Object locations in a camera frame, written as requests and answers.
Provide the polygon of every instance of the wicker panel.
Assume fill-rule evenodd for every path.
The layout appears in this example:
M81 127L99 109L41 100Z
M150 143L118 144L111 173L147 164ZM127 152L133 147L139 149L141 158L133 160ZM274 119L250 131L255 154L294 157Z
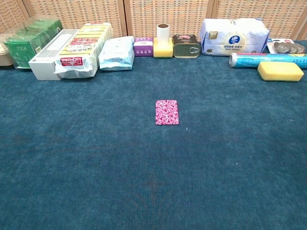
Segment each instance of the wicker panel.
M63 28L80 29L85 23L111 23L114 36L123 35L120 24L119 4L123 0L27 0L35 13L56 15L61 18Z
M25 8L18 3L18 0L0 1L0 33L22 23L28 18Z
M261 18L271 37L289 38L306 5L305 0L219 0L217 18Z
M156 36L156 25L168 23L170 35L198 34L206 17L208 0L130 0L131 25L135 37Z

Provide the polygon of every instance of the sponge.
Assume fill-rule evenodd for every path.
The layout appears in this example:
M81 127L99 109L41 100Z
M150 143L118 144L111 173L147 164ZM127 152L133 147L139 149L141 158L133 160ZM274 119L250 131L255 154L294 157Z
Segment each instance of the sponge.
M167 45L158 45L158 40L153 39L153 56L155 58L172 58L173 57L173 40L170 37Z
M265 81L299 81L304 75L293 62L262 61L258 72Z

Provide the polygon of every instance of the purple box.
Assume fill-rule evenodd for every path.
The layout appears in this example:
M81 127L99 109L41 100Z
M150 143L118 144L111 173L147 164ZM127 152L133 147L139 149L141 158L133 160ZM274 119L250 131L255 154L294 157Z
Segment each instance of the purple box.
M153 40L152 37L136 37L133 45L134 55L136 57L153 56Z

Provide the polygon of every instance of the pink patterned packet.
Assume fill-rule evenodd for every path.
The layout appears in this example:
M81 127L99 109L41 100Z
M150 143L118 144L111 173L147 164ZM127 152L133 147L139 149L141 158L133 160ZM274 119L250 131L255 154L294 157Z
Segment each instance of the pink patterned packet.
M176 100L159 100L155 103L156 125L178 125L178 105Z

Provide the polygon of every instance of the blue cling film roll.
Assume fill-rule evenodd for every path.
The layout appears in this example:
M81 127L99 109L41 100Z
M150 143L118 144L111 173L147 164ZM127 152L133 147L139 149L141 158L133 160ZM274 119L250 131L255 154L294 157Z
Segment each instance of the blue cling film roll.
M233 68L257 68L262 61L294 62L301 69L307 69L307 54L236 54L229 57Z

